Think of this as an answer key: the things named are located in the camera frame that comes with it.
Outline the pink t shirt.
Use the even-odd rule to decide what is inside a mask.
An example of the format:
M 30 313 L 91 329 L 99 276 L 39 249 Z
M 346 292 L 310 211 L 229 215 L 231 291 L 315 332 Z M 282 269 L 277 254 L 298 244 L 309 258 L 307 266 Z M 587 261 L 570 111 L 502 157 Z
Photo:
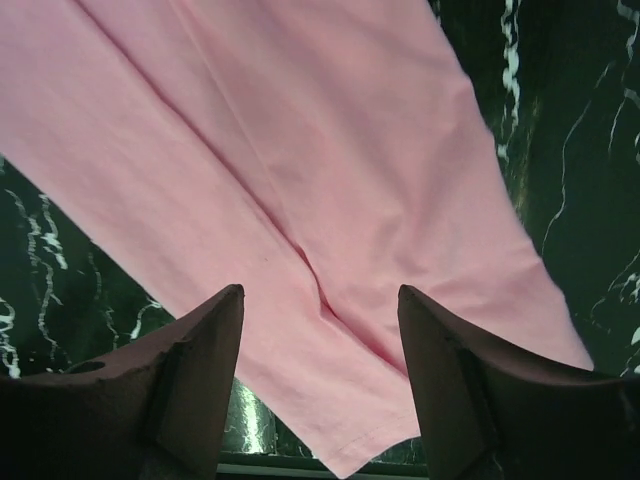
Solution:
M 425 1 L 5 1 L 1 152 L 172 315 L 242 285 L 238 378 L 340 478 L 418 435 L 402 285 L 593 366 Z

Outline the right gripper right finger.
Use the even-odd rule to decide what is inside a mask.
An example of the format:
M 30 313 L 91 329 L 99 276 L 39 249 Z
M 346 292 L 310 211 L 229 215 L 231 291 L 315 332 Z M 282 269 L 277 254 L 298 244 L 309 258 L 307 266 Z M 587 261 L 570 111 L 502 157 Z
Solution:
M 639 380 L 520 348 L 418 289 L 398 321 L 432 479 L 635 479 Z

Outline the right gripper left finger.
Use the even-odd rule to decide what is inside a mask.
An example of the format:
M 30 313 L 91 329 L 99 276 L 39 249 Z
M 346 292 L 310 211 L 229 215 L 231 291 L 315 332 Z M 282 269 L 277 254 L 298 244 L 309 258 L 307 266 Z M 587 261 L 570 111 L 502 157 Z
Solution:
M 5 479 L 212 479 L 244 317 L 225 287 L 162 328 L 63 373 L 1 381 Z

